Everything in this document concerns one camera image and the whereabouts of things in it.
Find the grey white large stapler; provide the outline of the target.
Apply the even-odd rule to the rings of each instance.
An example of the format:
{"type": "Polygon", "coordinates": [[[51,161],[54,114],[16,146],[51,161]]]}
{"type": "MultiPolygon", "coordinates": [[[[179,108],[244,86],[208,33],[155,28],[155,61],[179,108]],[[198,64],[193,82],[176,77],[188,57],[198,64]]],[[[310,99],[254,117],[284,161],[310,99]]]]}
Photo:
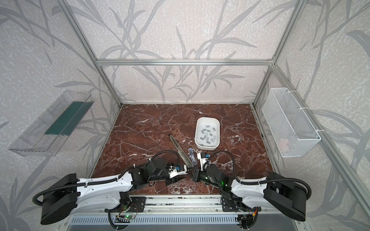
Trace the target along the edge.
{"type": "Polygon", "coordinates": [[[192,162],[189,159],[189,157],[187,156],[187,154],[183,151],[183,149],[181,148],[180,144],[177,142],[175,137],[172,134],[169,134],[169,138],[170,138],[170,141],[173,143],[174,147],[177,149],[180,157],[182,158],[182,160],[184,161],[186,166],[188,168],[193,168],[194,165],[192,164],[192,162]]]}

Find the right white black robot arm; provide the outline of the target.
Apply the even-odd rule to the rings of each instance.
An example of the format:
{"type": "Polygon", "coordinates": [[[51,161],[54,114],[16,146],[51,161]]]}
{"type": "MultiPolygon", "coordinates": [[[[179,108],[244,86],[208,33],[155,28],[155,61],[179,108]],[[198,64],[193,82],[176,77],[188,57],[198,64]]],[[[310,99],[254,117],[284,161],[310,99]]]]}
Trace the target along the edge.
{"type": "Polygon", "coordinates": [[[306,201],[312,191],[299,179],[271,172],[261,179],[238,181],[212,164],[204,170],[195,169],[192,180],[218,188],[224,212],[258,213],[262,208],[275,208],[293,220],[306,220],[306,201]]]}

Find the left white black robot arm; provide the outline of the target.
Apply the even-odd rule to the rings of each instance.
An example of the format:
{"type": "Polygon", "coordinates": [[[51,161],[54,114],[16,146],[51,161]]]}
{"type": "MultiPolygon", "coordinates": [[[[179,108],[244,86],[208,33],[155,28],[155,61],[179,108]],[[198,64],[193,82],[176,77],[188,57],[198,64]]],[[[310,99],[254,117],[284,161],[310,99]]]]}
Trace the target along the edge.
{"type": "Polygon", "coordinates": [[[133,204],[129,192],[155,182],[172,184],[187,174],[184,164],[171,164],[154,158],[114,176],[86,179],[68,174],[47,190],[37,193],[32,202],[42,208],[40,223],[49,225],[77,212],[123,212],[133,204]]]}

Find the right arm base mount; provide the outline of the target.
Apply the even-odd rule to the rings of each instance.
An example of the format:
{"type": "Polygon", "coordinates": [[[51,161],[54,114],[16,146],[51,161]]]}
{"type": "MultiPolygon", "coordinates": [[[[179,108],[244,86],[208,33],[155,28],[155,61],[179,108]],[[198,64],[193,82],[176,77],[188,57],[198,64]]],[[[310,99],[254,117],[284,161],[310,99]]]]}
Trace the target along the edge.
{"type": "Polygon", "coordinates": [[[243,204],[241,200],[237,200],[235,198],[228,199],[222,196],[220,203],[223,212],[255,212],[256,210],[257,212],[262,211],[261,207],[250,208],[243,204]]]}

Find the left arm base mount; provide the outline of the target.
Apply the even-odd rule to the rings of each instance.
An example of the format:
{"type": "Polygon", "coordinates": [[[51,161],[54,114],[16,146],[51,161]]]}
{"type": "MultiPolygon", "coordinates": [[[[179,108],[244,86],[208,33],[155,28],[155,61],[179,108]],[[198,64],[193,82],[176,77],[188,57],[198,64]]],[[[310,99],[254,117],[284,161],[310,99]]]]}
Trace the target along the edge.
{"type": "Polygon", "coordinates": [[[146,197],[144,196],[135,196],[131,197],[128,200],[120,200],[118,206],[113,209],[105,209],[105,212],[108,213],[119,213],[119,212],[133,212],[133,213],[142,213],[145,208],[146,197]]]}

